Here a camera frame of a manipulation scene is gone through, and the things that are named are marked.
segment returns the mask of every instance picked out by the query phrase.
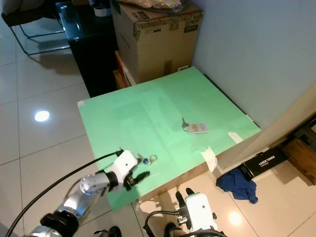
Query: metal key ring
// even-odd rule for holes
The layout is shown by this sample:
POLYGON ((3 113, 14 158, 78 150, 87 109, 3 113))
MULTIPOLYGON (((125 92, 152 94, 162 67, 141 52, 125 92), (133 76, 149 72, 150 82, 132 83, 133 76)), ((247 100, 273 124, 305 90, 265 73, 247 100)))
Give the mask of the metal key ring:
POLYGON ((188 131, 188 126, 189 124, 185 122, 184 118, 182 118, 182 129, 183 131, 187 132, 188 131))
POLYGON ((149 164, 151 165, 152 163, 154 163, 156 160, 158 159, 158 157, 156 155, 151 155, 149 158, 149 164))

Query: packing tape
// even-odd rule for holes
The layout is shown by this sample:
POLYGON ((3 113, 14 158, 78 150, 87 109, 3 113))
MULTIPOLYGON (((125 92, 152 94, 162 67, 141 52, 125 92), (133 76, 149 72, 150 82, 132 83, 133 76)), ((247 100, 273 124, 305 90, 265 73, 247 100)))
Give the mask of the packing tape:
POLYGON ((228 135, 238 144, 243 141, 243 139, 236 132, 229 132, 228 135))
POLYGON ((79 101, 79 102, 77 103, 77 105, 78 105, 78 107, 83 106, 83 105, 84 105, 84 101, 83 101, 83 100, 79 101))
POLYGON ((201 152, 201 155, 203 156, 204 160, 206 161, 206 164, 208 166, 209 171, 213 172, 217 166, 217 158, 216 158, 213 150, 210 147, 208 147, 205 150, 205 152, 201 152))

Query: black table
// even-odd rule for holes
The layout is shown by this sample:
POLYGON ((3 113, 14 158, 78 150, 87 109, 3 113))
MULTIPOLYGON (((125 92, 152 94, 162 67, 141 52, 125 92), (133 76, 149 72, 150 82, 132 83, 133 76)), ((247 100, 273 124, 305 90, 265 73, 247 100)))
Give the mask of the black table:
POLYGON ((56 3, 71 51, 90 97, 116 90, 118 49, 112 16, 96 17, 90 5, 56 3))

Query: chair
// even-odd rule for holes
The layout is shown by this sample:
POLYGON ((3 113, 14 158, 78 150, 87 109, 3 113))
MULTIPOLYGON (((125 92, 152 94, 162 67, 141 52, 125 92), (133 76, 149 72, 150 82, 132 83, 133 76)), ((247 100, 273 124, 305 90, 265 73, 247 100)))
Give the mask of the chair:
POLYGON ((23 24, 30 23, 32 21, 39 20, 43 17, 45 18, 50 18, 50 19, 56 19, 59 25, 62 27, 59 18, 58 18, 58 13, 56 11, 55 7, 55 1, 51 0, 46 0, 40 7, 34 8, 31 10, 26 10, 26 11, 19 11, 16 10, 12 13, 5 14, 4 12, 1 14, 1 17, 3 18, 4 22, 8 25, 8 27, 11 29, 15 39, 17 40, 18 44, 20 45, 21 49, 23 50, 24 53, 26 53, 28 56, 38 54, 38 53, 45 53, 45 52, 51 52, 51 51, 56 51, 56 50, 61 50, 61 49, 66 49, 69 48, 69 46, 62 46, 62 47, 54 47, 50 49, 45 49, 45 50, 39 50, 39 51, 33 51, 33 52, 27 52, 22 43, 20 42, 19 38, 17 37, 16 33, 12 29, 12 26, 19 26, 22 33, 28 38, 35 38, 35 37, 40 37, 40 36, 47 36, 47 35, 53 35, 53 34, 59 34, 63 33, 64 30, 60 31, 55 31, 55 32, 49 32, 49 33, 44 33, 44 34, 37 34, 37 35, 28 35, 25 33, 23 30, 22 26, 23 24))

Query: key tag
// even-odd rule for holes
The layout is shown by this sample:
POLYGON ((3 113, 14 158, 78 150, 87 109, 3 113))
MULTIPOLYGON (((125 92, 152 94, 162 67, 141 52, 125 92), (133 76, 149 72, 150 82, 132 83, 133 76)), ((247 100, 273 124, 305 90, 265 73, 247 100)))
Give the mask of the key tag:
POLYGON ((204 122, 187 123, 187 122, 185 122, 184 118, 182 118, 182 122, 183 122, 182 129, 185 132, 188 132, 188 134, 209 132, 209 130, 204 122))

